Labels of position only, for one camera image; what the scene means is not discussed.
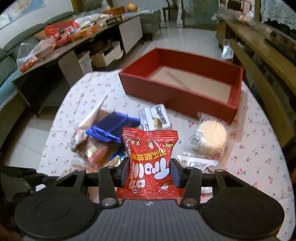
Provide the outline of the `pink snack pack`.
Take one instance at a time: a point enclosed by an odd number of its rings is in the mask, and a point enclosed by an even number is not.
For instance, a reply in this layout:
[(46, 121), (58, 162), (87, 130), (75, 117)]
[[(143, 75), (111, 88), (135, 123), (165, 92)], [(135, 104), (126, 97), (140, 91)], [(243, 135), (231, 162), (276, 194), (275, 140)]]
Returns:
[(74, 133), (70, 139), (70, 150), (89, 166), (103, 166), (118, 151), (119, 147), (120, 144), (104, 143), (84, 132)]

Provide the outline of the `clear round cake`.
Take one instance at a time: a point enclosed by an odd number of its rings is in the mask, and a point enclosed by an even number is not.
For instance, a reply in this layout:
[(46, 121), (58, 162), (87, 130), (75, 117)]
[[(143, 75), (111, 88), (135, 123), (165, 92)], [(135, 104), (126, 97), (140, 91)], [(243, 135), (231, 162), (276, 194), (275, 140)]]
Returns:
[(224, 154), (233, 127), (210, 114), (198, 112), (199, 123), (189, 140), (198, 155), (219, 159)]

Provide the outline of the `red snack bag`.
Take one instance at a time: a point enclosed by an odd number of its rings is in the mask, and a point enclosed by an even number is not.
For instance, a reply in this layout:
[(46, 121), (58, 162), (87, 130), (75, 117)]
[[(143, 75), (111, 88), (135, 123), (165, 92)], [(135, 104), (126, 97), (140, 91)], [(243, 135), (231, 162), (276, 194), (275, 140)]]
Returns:
[(124, 127), (122, 131), (130, 170), (124, 187), (117, 188), (121, 199), (178, 199), (184, 189), (177, 188), (170, 175), (170, 159), (179, 137), (177, 131), (142, 131)]

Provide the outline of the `blue foil snack pack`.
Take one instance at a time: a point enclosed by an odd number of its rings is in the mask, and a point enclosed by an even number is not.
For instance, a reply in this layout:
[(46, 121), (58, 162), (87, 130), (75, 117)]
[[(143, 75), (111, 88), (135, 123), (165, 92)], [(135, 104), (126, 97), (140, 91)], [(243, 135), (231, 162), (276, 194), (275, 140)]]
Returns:
[(86, 130), (86, 134), (103, 143), (122, 143), (122, 130), (124, 127), (136, 128), (140, 119), (131, 118), (122, 113), (111, 113)]

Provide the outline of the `white spicy strip snack pack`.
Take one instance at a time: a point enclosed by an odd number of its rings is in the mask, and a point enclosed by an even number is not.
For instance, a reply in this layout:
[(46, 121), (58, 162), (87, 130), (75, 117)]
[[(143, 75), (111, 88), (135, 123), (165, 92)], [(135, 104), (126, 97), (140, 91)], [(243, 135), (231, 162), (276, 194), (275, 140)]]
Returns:
[(77, 126), (77, 129), (87, 130), (88, 128), (92, 127), (95, 124), (97, 117), (98, 117), (98, 113), (99, 113), (101, 107), (103, 106), (104, 102), (106, 101), (107, 97), (108, 97), (108, 95), (103, 97), (103, 99), (100, 100), (100, 102), (98, 102), (98, 104), (96, 104), (96, 106), (92, 109), (92, 111), (90, 113), (88, 113), (88, 115), (86, 115), (84, 120), (81, 121), (81, 123)]

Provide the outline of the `white Kaprons wafer pack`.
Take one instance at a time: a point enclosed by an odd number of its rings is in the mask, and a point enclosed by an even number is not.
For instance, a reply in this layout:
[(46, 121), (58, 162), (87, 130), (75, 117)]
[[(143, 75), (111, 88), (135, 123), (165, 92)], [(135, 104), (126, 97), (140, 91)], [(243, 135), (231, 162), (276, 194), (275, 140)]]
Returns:
[(143, 131), (170, 130), (171, 123), (163, 104), (139, 110), (139, 119)]

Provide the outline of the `clear bag of snacks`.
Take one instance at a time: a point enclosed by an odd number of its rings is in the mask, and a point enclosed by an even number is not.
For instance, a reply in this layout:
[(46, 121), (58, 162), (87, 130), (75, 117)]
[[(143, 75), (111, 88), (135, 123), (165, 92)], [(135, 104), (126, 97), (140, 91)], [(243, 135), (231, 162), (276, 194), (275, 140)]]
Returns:
[(56, 40), (50, 37), (41, 40), (35, 46), (30, 43), (22, 43), (16, 59), (18, 70), (26, 72), (38, 62), (46, 59), (56, 47)]

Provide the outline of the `small white printed sachet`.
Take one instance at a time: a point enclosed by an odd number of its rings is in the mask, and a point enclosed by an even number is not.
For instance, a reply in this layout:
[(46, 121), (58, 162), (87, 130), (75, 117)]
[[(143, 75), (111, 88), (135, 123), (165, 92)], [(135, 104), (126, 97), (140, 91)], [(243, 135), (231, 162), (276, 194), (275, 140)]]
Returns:
[(211, 167), (215, 167), (219, 163), (216, 160), (204, 159), (200, 157), (191, 157), (186, 155), (178, 155), (177, 160), (182, 167), (197, 168), (200, 169), (203, 173), (213, 173), (213, 171), (211, 171)]

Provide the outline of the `cherry print tablecloth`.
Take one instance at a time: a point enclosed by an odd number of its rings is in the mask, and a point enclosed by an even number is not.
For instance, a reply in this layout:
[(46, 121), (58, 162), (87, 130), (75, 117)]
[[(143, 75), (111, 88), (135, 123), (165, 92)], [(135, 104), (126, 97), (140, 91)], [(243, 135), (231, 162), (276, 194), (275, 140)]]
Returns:
[[(40, 173), (59, 176), (78, 160), (70, 149), (70, 139), (98, 103), (102, 103), (100, 115), (115, 111), (134, 118), (150, 105), (125, 94), (117, 71), (86, 74), (70, 89), (57, 111), (42, 153)], [(233, 127), (219, 166), (282, 205), (285, 219), (277, 236), (289, 240), (295, 228), (295, 201), (287, 164), (266, 115), (245, 85)]]

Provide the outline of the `red cardboard box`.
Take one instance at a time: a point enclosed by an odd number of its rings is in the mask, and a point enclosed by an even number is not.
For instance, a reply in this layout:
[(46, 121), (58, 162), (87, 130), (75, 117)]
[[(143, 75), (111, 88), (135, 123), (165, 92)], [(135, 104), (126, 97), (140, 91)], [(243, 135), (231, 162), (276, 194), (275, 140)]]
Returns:
[(203, 55), (154, 48), (119, 77), (127, 95), (192, 118), (207, 113), (232, 123), (239, 109), (243, 69)]

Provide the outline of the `white plastic bag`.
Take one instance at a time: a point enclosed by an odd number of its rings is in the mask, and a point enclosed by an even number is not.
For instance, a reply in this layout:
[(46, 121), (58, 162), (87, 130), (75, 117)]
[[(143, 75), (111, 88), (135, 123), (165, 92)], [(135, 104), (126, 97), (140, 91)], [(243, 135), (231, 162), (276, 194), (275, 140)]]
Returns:
[(230, 45), (224, 45), (221, 53), (221, 59), (224, 61), (231, 61), (233, 59), (233, 50)]

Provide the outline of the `long dark coffee table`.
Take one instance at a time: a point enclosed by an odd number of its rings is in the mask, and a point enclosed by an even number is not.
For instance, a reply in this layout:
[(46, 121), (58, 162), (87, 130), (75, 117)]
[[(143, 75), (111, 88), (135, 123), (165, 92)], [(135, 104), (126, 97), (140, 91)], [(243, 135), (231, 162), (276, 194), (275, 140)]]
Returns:
[(39, 61), (17, 77), (13, 84), (18, 93), (38, 115), (45, 106), (58, 106), (66, 92), (84, 76), (77, 55), (89, 51), (102, 40), (120, 42), (125, 53), (142, 37), (140, 18), (134, 16), (110, 25), (99, 32), (54, 50), (48, 58)]

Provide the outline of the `orange flat box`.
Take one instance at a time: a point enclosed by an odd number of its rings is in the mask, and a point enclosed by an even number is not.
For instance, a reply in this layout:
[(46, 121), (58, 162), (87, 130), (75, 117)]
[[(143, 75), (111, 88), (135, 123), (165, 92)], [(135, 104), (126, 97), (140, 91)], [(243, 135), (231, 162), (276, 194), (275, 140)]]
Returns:
[(83, 28), (82, 30), (78, 30), (77, 32), (73, 33), (70, 35), (70, 39), (72, 42), (88, 38), (95, 33), (98, 33), (100, 31), (100, 26), (99, 25), (93, 25), (89, 26), (86, 28)]

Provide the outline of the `grey green sofa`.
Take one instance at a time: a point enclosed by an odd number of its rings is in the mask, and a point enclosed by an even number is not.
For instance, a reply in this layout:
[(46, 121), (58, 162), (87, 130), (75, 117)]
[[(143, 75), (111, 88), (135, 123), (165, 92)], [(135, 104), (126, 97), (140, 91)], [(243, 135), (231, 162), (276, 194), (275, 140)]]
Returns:
[(33, 46), (38, 44), (39, 40), (35, 37), (36, 33), (48, 25), (72, 17), (75, 13), (75, 11), (68, 11), (56, 15), (44, 23), (36, 24), (16, 35), (1, 49), (1, 109), (8, 105), (18, 94), (12, 81), (20, 75), (16, 60), (21, 44), (26, 43)]

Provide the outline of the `white lace cloth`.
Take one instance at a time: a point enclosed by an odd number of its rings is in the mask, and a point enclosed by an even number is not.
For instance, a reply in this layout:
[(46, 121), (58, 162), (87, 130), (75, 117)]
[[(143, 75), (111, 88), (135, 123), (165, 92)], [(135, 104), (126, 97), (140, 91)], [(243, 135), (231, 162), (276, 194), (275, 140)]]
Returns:
[(284, 1), (261, 0), (262, 22), (277, 21), (280, 24), (295, 25), (295, 11)]

